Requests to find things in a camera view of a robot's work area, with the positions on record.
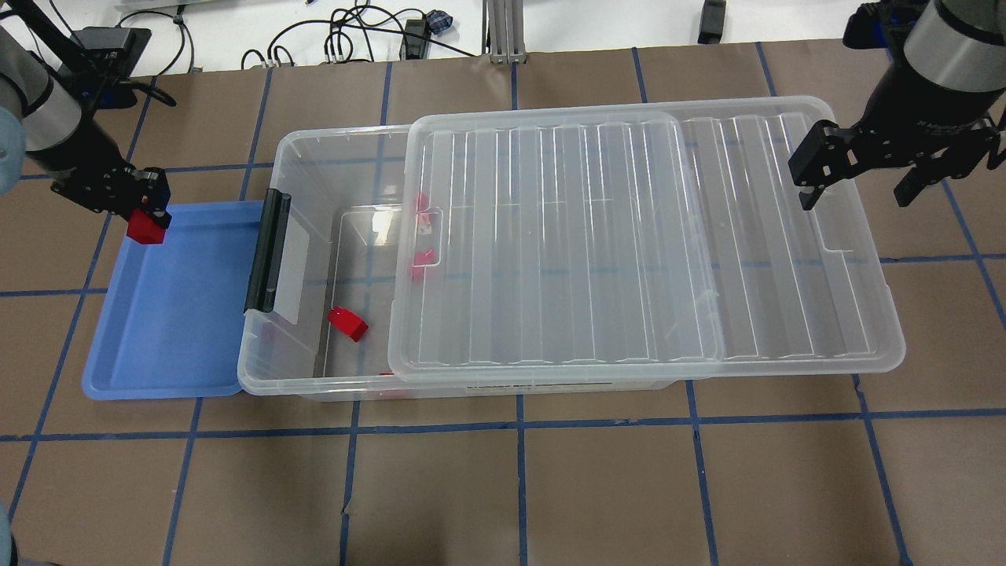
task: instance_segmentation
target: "red cube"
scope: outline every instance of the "red cube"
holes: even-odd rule
[[[360,342],[370,328],[355,313],[341,307],[328,312],[328,322],[340,333],[353,339],[354,343]]]

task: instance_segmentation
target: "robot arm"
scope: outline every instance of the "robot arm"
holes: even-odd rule
[[[884,41],[877,41],[880,27]],[[851,128],[815,124],[790,158],[811,209],[825,188],[863,171],[911,167],[894,188],[907,206],[927,186],[1002,163],[989,115],[1006,91],[1006,0],[883,0],[849,20],[844,42],[883,46],[892,62]]]
[[[53,47],[66,70],[51,71],[0,29],[0,193],[16,182],[21,157],[27,155],[53,178],[53,192],[95,212],[122,216],[129,221],[129,235],[141,243],[163,241],[171,222],[164,171],[140,170],[127,162],[94,120],[98,99],[122,81],[124,50],[100,49],[89,56],[31,1],[8,4]]]

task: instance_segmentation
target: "black object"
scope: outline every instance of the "black object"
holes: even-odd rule
[[[272,313],[276,305],[276,288],[280,280],[280,261],[283,243],[287,237],[287,220],[290,217],[290,195],[275,188],[266,191],[262,204],[262,224],[256,241],[252,274],[248,276],[248,294],[244,311],[249,309]]]
[[[726,0],[705,0],[698,26],[699,43],[719,43],[726,20]]]
[[[65,141],[28,156],[55,179],[51,190],[95,212],[108,210],[129,220],[140,210],[167,228],[171,190],[163,169],[138,170],[126,162],[108,134],[93,120]]]
[[[101,61],[103,70],[100,73],[73,73],[65,65],[60,66],[57,72],[70,82],[67,90],[85,104],[92,101],[96,109],[135,106],[137,98],[133,86],[114,79],[133,72],[150,42],[151,31],[128,27],[86,27],[75,31],[74,35],[88,55]]]
[[[31,0],[7,3],[62,61],[56,71],[36,57],[48,73],[48,83],[33,110],[48,101],[66,112],[73,111],[74,105],[80,109],[79,122],[72,125],[75,127],[68,137],[27,152],[28,157],[54,179],[53,192],[95,212],[108,210],[122,216],[130,222],[127,233],[137,241],[162,241],[171,222],[167,212],[171,190],[164,170],[140,170],[127,162],[94,118],[99,109],[136,105],[134,89],[175,106],[171,97],[153,84],[129,78],[150,40],[150,30],[89,27],[72,31],[70,39]],[[65,96],[53,99],[56,83],[73,100],[65,100]]]
[[[410,35],[402,35],[398,58],[401,60],[427,58],[431,33],[427,18],[405,20],[405,33]]]
[[[857,49],[886,46],[892,62],[859,122],[841,128],[819,121],[790,157],[793,180],[804,187],[805,210],[839,180],[870,169],[911,166],[894,188],[898,205],[907,206],[927,186],[966,177],[986,154],[998,151],[1000,127],[988,109],[1004,90],[946,88],[918,74],[905,58],[905,40],[927,4],[884,0],[864,4],[849,18],[843,42]],[[989,167],[994,168],[994,157]]]

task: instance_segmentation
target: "transparent lid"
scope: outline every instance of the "transparent lid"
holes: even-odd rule
[[[801,209],[805,97],[431,116],[409,131],[402,379],[884,371],[904,344],[851,181]]]

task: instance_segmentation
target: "black cable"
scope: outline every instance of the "black cable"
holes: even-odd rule
[[[266,56],[262,54],[262,51],[260,51],[259,49],[248,49],[244,51],[243,55],[241,55],[241,70],[244,70],[244,59],[246,59],[247,56],[253,53],[258,55],[259,60],[262,61],[263,66],[266,66]]]
[[[182,36],[182,44],[178,46],[178,51],[175,53],[174,58],[171,59],[171,62],[169,62],[167,66],[162,68],[161,71],[156,74],[156,76],[160,76],[165,72],[167,72],[168,70],[170,70],[171,67],[174,66],[176,62],[178,62],[178,59],[181,58],[182,51],[185,50],[185,30],[182,29],[180,25],[178,26],[178,33],[181,34]]]
[[[139,80],[127,80],[123,83],[133,88],[134,90],[140,90],[141,92],[147,95],[148,97],[166,106],[170,107],[178,106],[178,103],[175,101],[175,99],[171,98],[171,95],[165,92],[164,90],[158,88],[157,86],[154,86],[153,84],[149,84],[147,82],[141,82]]]
[[[290,59],[290,66],[294,66],[294,55],[290,54],[290,49],[284,47],[283,45],[277,45],[273,47],[273,59],[276,60],[277,64],[280,64],[280,49],[283,49],[287,53],[287,58]]]
[[[329,44],[331,44],[332,36],[335,34],[334,32],[336,31],[336,26],[338,26],[338,30],[341,32],[342,31],[342,24],[344,24],[350,17],[355,18],[356,21],[360,22],[360,24],[363,25],[365,22],[360,18],[360,12],[359,12],[358,9],[366,9],[367,7],[368,7],[367,4],[358,4],[358,5],[354,5],[349,10],[346,10],[344,8],[336,8],[335,10],[333,10],[332,11],[332,15],[329,16],[329,20],[332,23],[329,25],[329,34],[328,34],[328,38],[326,39],[326,41],[328,41]],[[341,20],[336,21],[335,20],[335,15],[337,13],[339,13],[339,12],[345,12],[346,15]],[[345,33],[340,33],[339,34],[339,40],[338,40],[338,49],[339,49],[339,56],[340,57],[342,57],[342,38],[343,37],[345,37],[346,40],[350,41],[350,45],[352,45],[352,40],[349,38],[349,35],[347,35]],[[367,53],[370,54],[370,60],[372,61],[372,60],[374,60],[374,50],[373,50],[373,46],[370,44],[370,36],[367,35],[366,30],[363,30],[363,40],[366,41],[366,44],[367,44]],[[343,57],[343,60],[349,59],[349,58],[352,58],[352,57],[353,57],[353,48],[350,47],[349,54],[346,55],[345,57]]]
[[[35,54],[42,56],[42,46],[38,44],[38,36],[35,35],[35,32],[32,31],[30,27],[25,26],[25,29],[27,29],[28,33],[31,34],[31,40],[35,42]]]
[[[383,13],[387,17],[384,18],[383,20],[377,22],[377,23],[368,23],[367,21],[365,21],[363,19],[363,13],[366,10],[377,10],[378,12]],[[332,12],[332,18],[331,19],[333,19],[333,20],[335,19],[335,13],[338,12],[338,11],[339,10],[335,10],[335,11]],[[400,14],[405,13],[405,12],[409,12],[409,11],[415,11],[415,12],[418,12],[421,15],[426,16],[426,12],[424,12],[423,10],[421,10],[418,8],[405,8],[403,10],[398,10],[397,12],[395,12],[395,13],[392,14],[391,12],[389,12],[388,10],[385,10],[384,8],[381,8],[379,6],[372,6],[372,5],[370,5],[369,0],[367,0],[364,4],[354,3],[354,5],[353,5],[352,8],[350,8],[349,10],[342,10],[342,11],[346,12],[346,17],[344,17],[340,22],[338,22],[338,25],[340,27],[342,25],[345,25],[348,21],[350,21],[350,19],[355,19],[357,22],[359,22],[359,24],[361,26],[363,26],[363,27],[360,27],[359,29],[363,30],[363,38],[367,42],[367,52],[370,53],[370,60],[371,61],[374,60],[374,51],[373,51],[373,48],[370,46],[370,37],[367,35],[367,30],[368,29],[371,29],[371,28],[374,28],[374,27],[380,27],[381,25],[384,25],[385,23],[387,23],[389,21],[393,21],[395,23],[395,25],[398,26],[398,30],[401,33],[404,33],[405,32],[405,26],[402,25],[402,23],[401,23],[400,20],[398,20],[398,16]]]
[[[298,27],[300,27],[302,25],[308,25],[308,24],[311,24],[311,23],[331,23],[331,22],[329,20],[312,19],[312,20],[302,20],[302,21],[299,21],[299,22],[296,22],[296,23],[292,23],[292,24],[288,25],[287,27],[285,27],[283,29],[283,31],[277,33],[276,37],[273,37],[273,40],[270,41],[270,43],[269,43],[269,48],[267,49],[267,51],[272,51],[273,50],[273,46],[276,45],[276,42],[280,40],[280,37],[283,36],[284,34],[288,33],[290,30],[296,29],[296,28],[298,28]],[[358,25],[352,25],[352,24],[349,24],[349,23],[345,23],[345,24],[342,24],[342,25],[343,25],[343,27],[349,27],[349,28],[352,28],[352,29],[363,29],[362,27],[360,27]],[[454,45],[448,45],[447,43],[444,43],[443,41],[438,41],[436,39],[431,39],[429,37],[424,37],[424,36],[422,36],[422,35],[420,35],[417,33],[410,33],[408,31],[399,31],[397,29],[383,29],[383,28],[380,28],[380,27],[369,27],[369,26],[366,29],[369,30],[369,31],[379,31],[381,33],[395,33],[395,34],[400,34],[400,35],[404,35],[404,36],[407,36],[407,37],[415,37],[416,39],[422,39],[422,40],[426,41],[427,43],[433,43],[434,45],[440,45],[441,47],[444,47],[446,49],[450,49],[452,51],[455,51],[456,53],[461,53],[463,55],[467,55],[467,56],[470,56],[470,57],[476,56],[474,53],[469,53],[468,51],[466,51],[464,49],[459,49],[458,47],[455,47]]]
[[[66,18],[62,17],[62,14],[59,12],[59,8],[56,8],[55,0],[49,0],[49,6],[52,6],[52,11],[56,13],[56,17],[59,18],[59,21],[66,26],[66,29],[69,31],[69,36],[73,39],[73,41],[80,47],[83,47],[83,43],[80,42],[80,38],[76,36],[76,33],[73,33],[73,28],[66,23]]]
[[[333,31],[333,32],[332,32],[332,33],[331,33],[331,34],[330,34],[330,35],[328,36],[328,38],[326,38],[326,40],[325,40],[325,54],[326,54],[326,55],[328,55],[328,54],[331,54],[331,55],[332,55],[332,57],[333,57],[333,58],[335,59],[335,61],[334,61],[334,62],[342,62],[342,61],[340,61],[340,60],[339,60],[339,57],[342,57],[342,47],[341,47],[341,43],[340,43],[340,47],[339,47],[339,54],[338,54],[338,56],[336,56],[336,53],[335,53],[334,51],[330,52],[330,51],[329,51],[329,48],[328,48],[328,46],[329,46],[329,44],[330,44],[330,41],[331,41],[331,39],[332,39],[332,35],[336,35],[336,34],[338,34],[338,35],[339,35],[339,39],[340,39],[340,40],[341,40],[341,39],[342,39],[343,37],[345,37],[345,38],[346,38],[346,41],[348,41],[348,42],[349,42],[349,53],[348,53],[348,54],[346,54],[346,56],[342,58],[342,61],[344,61],[344,60],[347,60],[347,59],[351,59],[351,58],[353,58],[353,51],[355,50],[355,47],[353,46],[353,38],[352,38],[352,37],[350,37],[349,35],[346,35],[346,32],[345,32],[345,31],[342,31],[341,29],[336,29],[335,31]]]
[[[142,16],[144,14],[151,14],[151,15],[155,15],[155,16],[164,16],[166,18],[174,19],[174,16],[172,16],[171,14],[166,14],[164,12],[158,12],[157,10],[139,10],[139,11],[133,12],[132,14],[126,14],[125,16],[123,16],[119,20],[119,23],[116,24],[116,27],[122,27],[123,26],[123,22],[125,22],[126,20],[128,20],[130,18],[133,18],[133,17],[136,17],[136,16]]]
[[[344,24],[344,25],[346,27],[351,27],[353,29],[362,29],[361,27],[359,27],[357,25],[351,25],[351,24],[348,24],[348,23]],[[407,37],[415,37],[416,39],[422,39],[422,40],[426,41],[427,43],[433,43],[434,45],[440,45],[441,47],[444,47],[446,49],[450,49],[450,50],[452,50],[452,51],[454,51],[456,53],[461,53],[463,55],[468,55],[470,57],[477,56],[476,54],[469,53],[468,51],[466,51],[464,49],[459,49],[458,47],[455,47],[454,45],[448,45],[447,43],[444,43],[443,41],[438,41],[436,39],[431,39],[429,37],[424,37],[424,36],[422,36],[422,35],[420,35],[417,33],[410,33],[408,31],[398,31],[397,29],[384,29],[382,27],[370,27],[368,29],[370,31],[380,31],[381,33],[398,33],[398,34],[401,34],[401,35],[404,35],[404,36],[407,36]]]
[[[192,39],[192,32],[189,31],[188,26],[185,25],[185,22],[182,22],[182,23],[180,23],[178,25],[182,28],[183,31],[185,31],[185,35],[189,36],[189,69],[188,69],[188,71],[192,72],[192,70],[195,69],[195,40]]]

